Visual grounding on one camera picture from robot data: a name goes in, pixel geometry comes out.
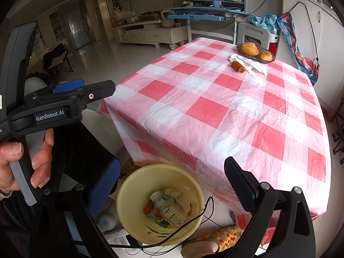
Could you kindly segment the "person's left hand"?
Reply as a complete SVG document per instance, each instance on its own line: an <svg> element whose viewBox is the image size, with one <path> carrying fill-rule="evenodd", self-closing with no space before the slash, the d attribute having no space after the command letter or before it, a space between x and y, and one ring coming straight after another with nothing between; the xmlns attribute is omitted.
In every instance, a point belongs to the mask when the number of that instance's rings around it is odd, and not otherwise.
<svg viewBox="0 0 344 258"><path fill-rule="evenodd" d="M31 184L34 188L42 188L50 180L53 145L54 132L52 129L48 129L42 146L31 159L34 169ZM1 144L1 193L5 196L20 189L9 163L19 161L23 157L23 153L24 147L20 142L7 141Z"/></svg>

